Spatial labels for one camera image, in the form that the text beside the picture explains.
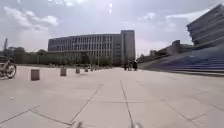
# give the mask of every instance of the tree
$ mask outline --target tree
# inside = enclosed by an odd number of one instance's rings
[[[14,49],[15,63],[23,64],[26,57],[26,51],[23,47],[18,47]]]
[[[81,58],[82,58],[82,64],[86,65],[89,64],[89,56],[87,55],[86,52],[81,52]]]
[[[43,49],[38,50],[37,54],[37,63],[38,64],[48,64],[47,52]]]

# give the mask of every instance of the ground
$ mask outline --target ground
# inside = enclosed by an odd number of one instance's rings
[[[223,128],[224,79],[121,68],[76,75],[18,67],[0,80],[0,128]]]

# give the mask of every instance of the pavement tile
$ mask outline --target pavement tile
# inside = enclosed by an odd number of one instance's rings
[[[120,81],[105,83],[91,101],[95,102],[125,102]]]
[[[90,128],[128,128],[131,124],[125,103],[89,102],[75,121]]]
[[[168,126],[159,127],[159,128],[198,128],[195,124],[189,121],[177,122]]]
[[[163,102],[130,103],[133,122],[145,128],[157,128],[183,122],[186,119]]]
[[[188,119],[201,116],[214,109],[209,105],[203,104],[198,100],[189,97],[180,97],[166,100],[165,102]]]
[[[65,124],[61,124],[47,118],[41,117],[32,112],[27,112],[19,117],[13,118],[3,124],[1,128],[67,128]]]
[[[216,107],[224,109],[224,95],[212,92],[202,92],[192,96],[193,98],[205,103],[214,105]]]
[[[213,110],[193,122],[200,128],[224,128],[224,111]]]
[[[70,121],[80,112],[87,101],[60,97],[49,101],[33,110],[41,115],[64,123]]]
[[[123,80],[122,85],[128,102],[150,102],[155,100],[136,81]]]

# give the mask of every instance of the pedestrian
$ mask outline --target pedestrian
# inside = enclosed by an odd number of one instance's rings
[[[137,71],[137,69],[138,69],[138,63],[136,60],[133,61],[133,68],[135,71]]]

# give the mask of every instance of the stone bollard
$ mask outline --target stone bollard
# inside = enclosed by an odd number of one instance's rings
[[[62,67],[60,75],[61,76],[66,76],[66,74],[67,74],[67,69],[65,67]]]
[[[88,68],[85,68],[85,72],[88,72]]]
[[[40,80],[40,69],[31,69],[31,81]]]
[[[75,72],[76,74],[80,74],[80,68],[76,68]]]

